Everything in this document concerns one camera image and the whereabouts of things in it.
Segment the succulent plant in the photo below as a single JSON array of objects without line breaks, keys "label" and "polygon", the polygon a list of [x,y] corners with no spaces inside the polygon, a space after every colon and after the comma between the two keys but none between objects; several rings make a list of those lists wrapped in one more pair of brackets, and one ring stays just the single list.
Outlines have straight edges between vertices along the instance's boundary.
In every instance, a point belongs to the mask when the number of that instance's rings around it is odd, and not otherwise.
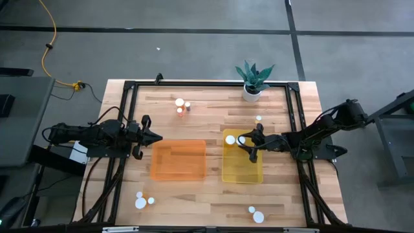
[{"label": "succulent plant", "polygon": [[269,85],[263,82],[270,76],[273,67],[274,65],[259,72],[256,70],[256,64],[253,64],[252,68],[250,68],[247,61],[245,61],[246,73],[240,67],[235,67],[235,69],[243,78],[243,81],[245,81],[246,91],[250,94],[257,94],[269,87]]}]

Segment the translucent plastic bin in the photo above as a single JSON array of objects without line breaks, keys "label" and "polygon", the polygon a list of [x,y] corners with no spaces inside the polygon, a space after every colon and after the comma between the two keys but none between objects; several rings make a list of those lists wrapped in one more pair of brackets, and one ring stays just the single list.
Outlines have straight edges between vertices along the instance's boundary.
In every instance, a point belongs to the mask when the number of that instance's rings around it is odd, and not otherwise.
[{"label": "translucent plastic bin", "polygon": [[162,140],[153,144],[151,178],[190,181],[206,177],[204,140]]},{"label": "translucent plastic bin", "polygon": [[[262,151],[257,151],[257,162],[250,162],[247,151],[239,148],[235,142],[233,145],[226,143],[226,137],[232,135],[237,138],[251,130],[225,129],[223,131],[223,182],[259,184],[263,182]],[[253,146],[250,138],[246,138],[245,145]]]}]

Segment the yellow cable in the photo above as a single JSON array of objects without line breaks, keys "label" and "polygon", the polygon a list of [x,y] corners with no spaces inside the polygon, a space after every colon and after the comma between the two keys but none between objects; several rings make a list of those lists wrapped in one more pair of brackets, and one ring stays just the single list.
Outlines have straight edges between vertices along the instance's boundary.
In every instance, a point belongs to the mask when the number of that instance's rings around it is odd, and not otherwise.
[{"label": "yellow cable", "polygon": [[[57,32],[56,32],[56,23],[54,22],[54,19],[53,19],[52,14],[49,12],[49,10],[47,9],[47,7],[43,3],[43,1],[39,0],[39,2],[43,6],[43,8],[46,10],[47,14],[50,17],[50,20],[52,20],[52,23],[53,23],[54,33],[53,33],[52,41],[50,41],[50,43],[49,43],[49,45],[53,45],[53,42],[56,39],[56,34],[57,34]],[[49,50],[50,50],[50,48],[47,47],[46,50],[45,50],[45,53],[43,54],[43,57],[41,58],[41,67],[43,68],[43,71],[45,71],[45,73],[47,74],[47,76],[52,77],[52,75],[50,75],[49,72],[47,72],[46,67],[45,67],[45,58],[46,58],[46,55],[49,52]],[[75,91],[79,91],[80,90],[80,86],[79,86],[79,82],[80,81],[78,81],[76,83],[65,83],[65,82],[61,82],[59,80],[56,80],[56,82],[57,83],[60,83],[62,85],[65,85],[65,86],[73,87],[73,88],[75,88]]]}]

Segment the white flower pot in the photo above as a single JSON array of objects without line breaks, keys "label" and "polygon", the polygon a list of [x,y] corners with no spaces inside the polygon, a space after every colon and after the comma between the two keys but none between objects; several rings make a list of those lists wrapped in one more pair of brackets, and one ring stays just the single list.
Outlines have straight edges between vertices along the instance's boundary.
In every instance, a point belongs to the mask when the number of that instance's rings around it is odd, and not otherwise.
[{"label": "white flower pot", "polygon": [[243,98],[247,102],[255,102],[255,101],[259,100],[260,95],[261,95],[261,91],[259,93],[257,93],[257,94],[250,94],[250,93],[248,93],[247,90],[246,90],[246,85],[244,86],[244,89],[243,89]]}]

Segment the yellow tray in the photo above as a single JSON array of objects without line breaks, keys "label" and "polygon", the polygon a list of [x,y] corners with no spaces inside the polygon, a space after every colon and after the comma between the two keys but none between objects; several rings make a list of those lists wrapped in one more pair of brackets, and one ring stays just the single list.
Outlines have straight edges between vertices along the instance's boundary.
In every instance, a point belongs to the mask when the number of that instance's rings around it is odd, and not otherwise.
[{"label": "yellow tray", "polygon": [[[236,140],[239,135],[251,130],[225,129],[223,131],[223,182],[260,184],[263,182],[262,151],[257,152],[257,162],[250,162],[247,151],[239,148],[235,142],[233,145],[226,143],[226,137],[233,135]],[[253,146],[253,142],[246,138],[245,145]]]}]

